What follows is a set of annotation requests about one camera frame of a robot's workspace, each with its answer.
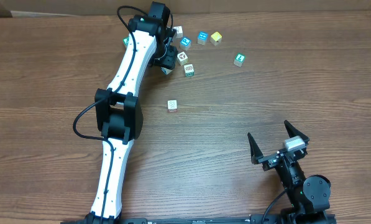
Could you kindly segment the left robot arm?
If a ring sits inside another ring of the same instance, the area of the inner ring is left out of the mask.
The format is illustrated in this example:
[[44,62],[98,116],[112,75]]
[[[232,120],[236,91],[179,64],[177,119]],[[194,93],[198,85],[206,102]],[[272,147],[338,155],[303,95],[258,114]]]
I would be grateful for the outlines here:
[[121,65],[108,87],[96,91],[92,105],[103,161],[96,198],[83,223],[115,223],[121,216],[126,164],[143,125],[141,81],[149,66],[175,68],[178,50],[171,42],[176,31],[167,25],[172,19],[164,3],[153,2],[149,12],[140,11],[124,23],[129,36]]

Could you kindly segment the blue edged squirrel block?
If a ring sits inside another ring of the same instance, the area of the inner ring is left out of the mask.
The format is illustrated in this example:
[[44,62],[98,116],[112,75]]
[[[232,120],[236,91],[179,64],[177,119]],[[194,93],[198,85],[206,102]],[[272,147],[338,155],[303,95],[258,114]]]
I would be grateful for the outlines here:
[[162,67],[161,70],[162,70],[162,72],[163,72],[165,75],[168,75],[169,73],[172,72],[172,70],[167,69],[167,68],[164,68],[164,67]]

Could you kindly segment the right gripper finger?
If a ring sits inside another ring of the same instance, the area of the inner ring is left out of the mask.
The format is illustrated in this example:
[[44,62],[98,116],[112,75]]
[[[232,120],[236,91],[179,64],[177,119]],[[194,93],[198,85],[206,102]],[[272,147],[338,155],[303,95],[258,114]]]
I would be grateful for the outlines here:
[[290,138],[299,136],[306,144],[309,142],[309,137],[296,129],[288,120],[284,120],[284,125]]
[[251,133],[247,133],[247,137],[250,144],[250,156],[251,156],[251,162],[253,164],[259,164],[259,160],[263,158],[262,151],[258,147],[255,139],[251,135]]

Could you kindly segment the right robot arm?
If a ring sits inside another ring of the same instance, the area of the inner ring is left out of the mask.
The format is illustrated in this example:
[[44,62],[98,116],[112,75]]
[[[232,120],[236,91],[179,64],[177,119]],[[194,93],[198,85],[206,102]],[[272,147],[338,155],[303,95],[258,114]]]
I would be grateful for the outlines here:
[[326,213],[326,210],[330,208],[330,180],[323,175],[305,177],[298,163],[308,154],[309,137],[287,120],[284,121],[284,125],[289,138],[284,140],[282,149],[269,156],[264,156],[253,136],[250,133],[247,134],[251,162],[262,164],[264,171],[275,169],[284,188],[283,192],[267,207],[260,221],[271,222],[268,217],[269,211],[286,194],[291,207],[281,210],[275,218],[277,223],[336,223],[336,217]]

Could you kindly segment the red letter wooden block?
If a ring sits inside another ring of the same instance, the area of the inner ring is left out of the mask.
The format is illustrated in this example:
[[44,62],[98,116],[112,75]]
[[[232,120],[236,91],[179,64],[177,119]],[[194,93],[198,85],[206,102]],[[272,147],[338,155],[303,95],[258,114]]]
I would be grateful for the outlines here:
[[177,100],[168,100],[167,109],[169,113],[177,112],[178,111]]

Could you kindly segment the green L wooden block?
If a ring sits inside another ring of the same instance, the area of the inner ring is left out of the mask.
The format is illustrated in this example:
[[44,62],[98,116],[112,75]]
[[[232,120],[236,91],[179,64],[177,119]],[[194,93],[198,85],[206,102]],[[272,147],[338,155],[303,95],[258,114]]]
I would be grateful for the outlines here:
[[234,65],[241,67],[244,63],[245,55],[238,53],[234,59]]

